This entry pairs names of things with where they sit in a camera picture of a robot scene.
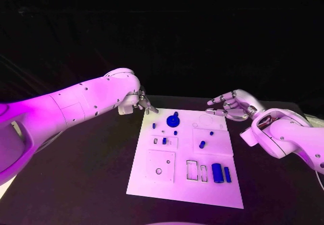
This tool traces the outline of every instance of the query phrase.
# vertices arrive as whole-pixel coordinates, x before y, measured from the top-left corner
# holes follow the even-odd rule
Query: hole
[[[163,173],[163,170],[160,168],[157,168],[157,174],[161,174]]]

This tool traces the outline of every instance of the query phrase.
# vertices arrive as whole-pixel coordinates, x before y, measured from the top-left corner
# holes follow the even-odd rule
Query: circular cutout
[[[213,118],[211,118],[211,116],[209,116],[209,115],[201,115],[200,117],[199,117],[199,122],[203,124],[203,125],[210,125],[211,123],[213,123]]]
[[[163,173],[163,170],[160,168],[157,168],[157,174],[160,175]]]

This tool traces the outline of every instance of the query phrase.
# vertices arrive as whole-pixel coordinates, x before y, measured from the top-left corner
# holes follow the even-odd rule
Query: robotic hand
[[[69,127],[115,107],[119,115],[132,113],[132,108],[145,108],[147,114],[158,113],[127,68],[50,94],[0,104],[0,185]],[[21,137],[11,123],[17,124]]]
[[[250,118],[250,127],[240,133],[249,146],[259,144],[275,158],[295,153],[308,166],[324,174],[324,128],[288,109],[265,109],[255,97],[235,90],[213,98],[207,105],[224,101],[224,110],[206,109],[207,114],[235,121]]]

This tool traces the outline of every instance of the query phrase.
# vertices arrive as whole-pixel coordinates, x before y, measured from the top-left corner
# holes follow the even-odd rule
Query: white cable
[[[317,176],[317,179],[318,179],[318,182],[319,182],[319,185],[322,187],[322,182],[321,182],[321,179],[319,179],[319,176],[318,176],[318,172],[315,171],[315,176]]]
[[[56,135],[49,141],[46,141],[46,142],[43,143],[43,146],[39,147],[39,149],[37,149],[36,152],[39,152],[40,150],[43,150],[43,149],[49,146],[49,144],[56,140],[56,138],[59,137],[59,135],[62,134],[62,132],[63,132],[63,131],[60,131],[60,132],[57,133],[57,135]]]

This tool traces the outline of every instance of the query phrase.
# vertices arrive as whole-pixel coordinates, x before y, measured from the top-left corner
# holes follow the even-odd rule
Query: blue circular knob
[[[167,126],[177,127],[180,124],[178,114],[177,112],[167,118]]]
[[[201,149],[203,149],[203,148],[204,148],[204,145],[206,145],[206,142],[204,142],[204,141],[201,141],[201,142],[200,142],[200,145],[199,145],[199,148],[201,148]]]

